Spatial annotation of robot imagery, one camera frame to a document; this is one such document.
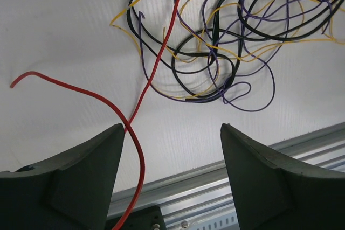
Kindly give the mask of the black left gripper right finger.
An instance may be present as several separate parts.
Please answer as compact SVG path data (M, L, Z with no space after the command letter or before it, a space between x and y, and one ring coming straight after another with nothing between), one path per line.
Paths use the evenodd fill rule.
M220 130L240 229L344 229L344 173Z

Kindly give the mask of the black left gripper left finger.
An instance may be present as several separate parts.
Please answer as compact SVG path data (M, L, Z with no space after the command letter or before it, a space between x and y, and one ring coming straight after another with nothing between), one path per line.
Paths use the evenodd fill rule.
M115 124L15 172L1 172L1 229L104 229L124 141Z

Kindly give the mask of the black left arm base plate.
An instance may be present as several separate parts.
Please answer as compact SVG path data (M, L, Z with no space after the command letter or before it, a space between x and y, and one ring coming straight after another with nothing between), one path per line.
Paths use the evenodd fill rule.
M122 230L166 230L166 224L159 206L151 206L142 210L132 212Z

